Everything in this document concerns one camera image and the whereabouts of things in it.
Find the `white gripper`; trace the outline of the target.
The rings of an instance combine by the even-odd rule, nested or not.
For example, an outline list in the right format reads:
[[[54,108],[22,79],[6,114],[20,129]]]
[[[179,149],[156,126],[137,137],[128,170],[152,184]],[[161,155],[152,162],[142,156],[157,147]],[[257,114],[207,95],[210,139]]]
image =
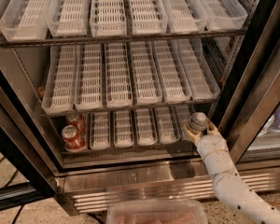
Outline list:
[[[197,130],[193,130],[187,125],[183,126],[187,138],[195,146],[200,154],[208,174],[217,175],[234,168],[226,140],[218,134],[216,125],[208,122],[207,135]]]

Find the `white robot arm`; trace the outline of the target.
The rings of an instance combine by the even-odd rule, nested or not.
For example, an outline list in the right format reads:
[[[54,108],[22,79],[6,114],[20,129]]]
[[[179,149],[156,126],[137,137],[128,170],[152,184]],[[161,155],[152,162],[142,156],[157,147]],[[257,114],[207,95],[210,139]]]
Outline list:
[[[260,198],[240,177],[226,140],[211,121],[190,121],[184,130],[203,160],[213,192],[223,204],[257,224],[280,224],[280,210]]]

